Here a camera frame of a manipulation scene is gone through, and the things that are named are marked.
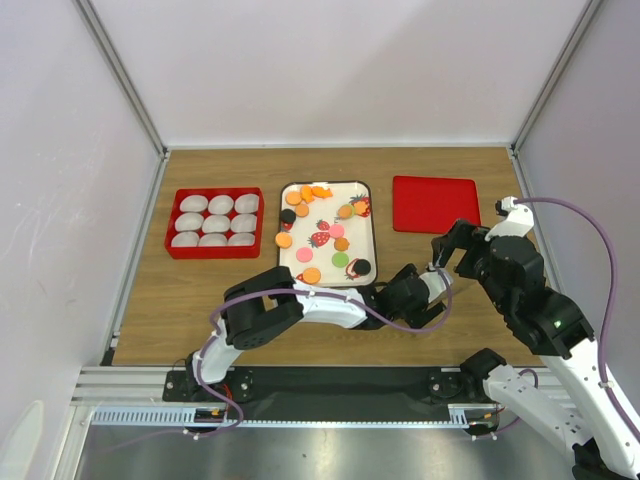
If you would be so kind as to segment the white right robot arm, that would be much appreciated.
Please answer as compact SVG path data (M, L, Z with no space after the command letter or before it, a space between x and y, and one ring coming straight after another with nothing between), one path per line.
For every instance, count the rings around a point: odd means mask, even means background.
M535 198L505 197L492 228L456 221L432 240L432 264L444 267L456 250L454 271L479 283L506 327L559 380L577 411L571 413L522 380L506 360L484 348L460 366L462 394L488 397L509 408L573 462L576 479L639 476L639 415L605 359L606 337L617 290L617 260L607 234L610 285L601 329L595 331L577 303L546 283L545 263L528 233Z

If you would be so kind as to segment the orange scalloped cookie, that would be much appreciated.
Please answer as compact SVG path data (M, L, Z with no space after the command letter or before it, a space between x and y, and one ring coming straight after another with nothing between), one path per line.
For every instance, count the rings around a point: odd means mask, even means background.
M350 242L345 237L337 238L334 241L334 248L336 251L344 252L349 249Z

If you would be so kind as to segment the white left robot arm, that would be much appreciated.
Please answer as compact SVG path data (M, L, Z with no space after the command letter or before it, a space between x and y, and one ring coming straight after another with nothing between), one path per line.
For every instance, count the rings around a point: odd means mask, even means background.
M437 330L451 313L453 279L428 266L419 273L409 264L380 288L323 288L274 267L225 292L210 315L212 333L185 363L185 388L194 402L215 400L239 356L262 347L299 323L374 331L385 326L408 333Z

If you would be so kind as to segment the pink round cookie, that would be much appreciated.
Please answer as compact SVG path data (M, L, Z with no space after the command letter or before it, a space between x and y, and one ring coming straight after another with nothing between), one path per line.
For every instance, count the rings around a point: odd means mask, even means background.
M341 224L333 224L330 226L328 233L331 238L338 239L344 236L344 227Z
M302 247L296 251L296 260L300 263L308 263L313 259L313 251L309 247Z

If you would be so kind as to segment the black round cookie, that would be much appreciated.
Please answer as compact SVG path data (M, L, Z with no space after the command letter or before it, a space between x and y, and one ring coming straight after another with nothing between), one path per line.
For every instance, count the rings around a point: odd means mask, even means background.
M357 259L352 268L357 276L366 276L371 272L371 269L371 263L366 259Z
M279 213L279 219L284 224L293 224L297 219L297 215L292 209L282 209Z

